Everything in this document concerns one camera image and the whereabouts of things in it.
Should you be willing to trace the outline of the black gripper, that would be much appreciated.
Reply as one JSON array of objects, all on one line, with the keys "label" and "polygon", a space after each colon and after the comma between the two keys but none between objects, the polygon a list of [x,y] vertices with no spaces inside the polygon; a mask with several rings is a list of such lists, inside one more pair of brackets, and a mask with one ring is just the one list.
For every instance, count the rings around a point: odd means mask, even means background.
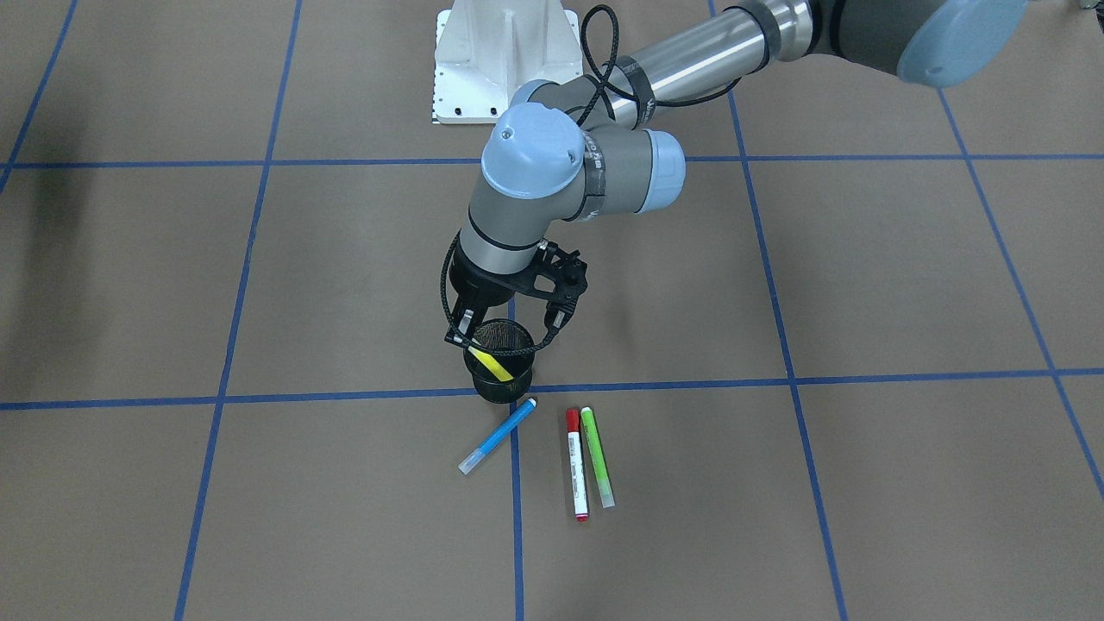
[{"label": "black gripper", "polygon": [[521,295],[545,302],[545,335],[537,344],[537,350],[544,349],[571,322],[588,286],[587,263],[580,253],[546,240],[537,243],[527,267],[499,274],[477,267],[461,251],[461,235],[455,235],[442,269],[442,309],[448,322],[444,341],[461,348],[473,346],[474,327],[487,310]]}]

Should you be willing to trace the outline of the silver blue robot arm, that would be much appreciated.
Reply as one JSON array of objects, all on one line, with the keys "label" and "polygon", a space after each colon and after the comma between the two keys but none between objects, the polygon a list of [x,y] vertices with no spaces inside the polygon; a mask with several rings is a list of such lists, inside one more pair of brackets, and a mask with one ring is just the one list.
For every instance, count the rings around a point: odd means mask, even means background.
[{"label": "silver blue robot arm", "polygon": [[558,83],[514,90],[480,156],[467,219],[442,269],[446,343],[493,351],[486,312],[516,295],[544,299],[540,343],[555,339],[587,287],[585,264],[546,239],[551,223],[640,215],[675,202],[686,156],[655,116],[725,97],[745,76],[811,54],[848,60],[907,84],[972,78],[1025,19],[1025,1],[734,1],[705,22]]}]

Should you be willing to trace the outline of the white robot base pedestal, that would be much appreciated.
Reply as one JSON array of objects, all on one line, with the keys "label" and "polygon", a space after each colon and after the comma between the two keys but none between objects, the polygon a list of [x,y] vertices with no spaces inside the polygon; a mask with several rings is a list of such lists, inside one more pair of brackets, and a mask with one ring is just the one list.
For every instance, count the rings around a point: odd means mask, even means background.
[{"label": "white robot base pedestal", "polygon": [[580,17],[560,1],[455,1],[436,18],[431,119],[493,123],[533,81],[583,73]]}]

